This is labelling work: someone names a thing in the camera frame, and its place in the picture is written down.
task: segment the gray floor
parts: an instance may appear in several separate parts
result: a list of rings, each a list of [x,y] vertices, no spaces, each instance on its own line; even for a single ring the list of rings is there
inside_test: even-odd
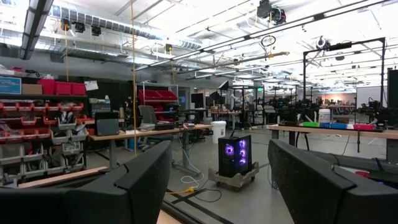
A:
[[[258,161],[260,166],[268,163],[267,148],[268,142],[271,138],[269,130],[259,129],[255,131],[237,131],[236,136],[243,136],[251,134],[252,137],[252,159]],[[281,132],[280,139],[288,141],[288,133]],[[342,154],[346,147],[346,156],[356,156],[373,158],[378,157],[385,159],[386,157],[386,140],[361,138],[360,153],[357,153],[357,139],[347,136],[327,136],[324,134],[309,134],[308,135],[310,149],[313,151],[332,152],[334,154]],[[306,149],[306,144],[303,136],[298,140],[298,147]],[[176,162],[182,158],[182,151],[179,142],[173,142],[173,154]],[[191,163],[200,169],[204,178],[199,181],[202,186],[207,179],[208,168],[218,169],[218,145],[213,144],[211,137],[207,137],[205,142],[196,143],[191,151]],[[123,163],[134,157],[134,153],[118,149],[118,162]],[[88,154],[88,167],[108,166],[108,161],[102,157],[90,153]],[[250,223],[250,224],[290,224],[293,223],[289,211],[283,201],[280,192],[274,190],[269,185],[267,173],[271,173],[268,166],[263,167],[260,173],[256,176],[256,180],[240,192],[235,192],[230,189],[217,188],[215,183],[208,181],[205,185],[209,189],[220,189],[222,197],[219,201],[208,203],[202,202],[194,197],[190,198],[192,202],[201,205],[202,207],[212,211],[220,217],[229,220],[232,223]],[[174,192],[180,192],[187,187],[196,186],[196,183],[184,184],[181,178],[185,176],[183,172],[172,169],[168,188]],[[218,197],[218,192],[204,192],[198,197],[205,200],[214,200]],[[176,200],[171,195],[165,196],[166,200]],[[184,209],[188,213],[196,216],[205,223],[220,223],[216,219],[201,212],[185,202],[179,202],[176,206]]]

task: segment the chair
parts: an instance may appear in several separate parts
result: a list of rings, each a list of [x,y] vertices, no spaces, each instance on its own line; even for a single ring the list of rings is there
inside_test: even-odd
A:
[[[157,124],[155,109],[153,106],[138,106],[139,112],[142,115],[141,125],[145,124]],[[147,136],[143,141],[140,142],[140,148],[142,151],[145,151],[155,144],[158,144],[162,141],[173,141],[174,137],[171,134],[163,134],[159,136]]]

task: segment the wheeled dolly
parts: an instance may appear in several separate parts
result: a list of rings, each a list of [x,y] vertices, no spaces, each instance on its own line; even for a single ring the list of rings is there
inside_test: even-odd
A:
[[[218,187],[221,186],[221,184],[226,184],[233,187],[235,190],[239,190],[243,185],[249,183],[250,181],[254,181],[256,174],[259,171],[260,168],[258,162],[253,163],[252,170],[246,175],[235,174],[233,177],[223,177],[218,175],[213,169],[209,168],[208,179],[216,182]]]

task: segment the white container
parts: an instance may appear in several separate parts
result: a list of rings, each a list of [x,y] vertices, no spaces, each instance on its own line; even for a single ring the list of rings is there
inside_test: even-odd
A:
[[[213,126],[213,143],[218,144],[218,138],[225,137],[225,121],[213,121],[210,123]]]
[[[330,110],[320,109],[319,110],[319,123],[330,123]]]

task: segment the computer tower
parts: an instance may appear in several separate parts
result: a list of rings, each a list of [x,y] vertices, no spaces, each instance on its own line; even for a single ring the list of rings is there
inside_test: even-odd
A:
[[[218,139],[218,173],[223,177],[252,170],[251,136]]]

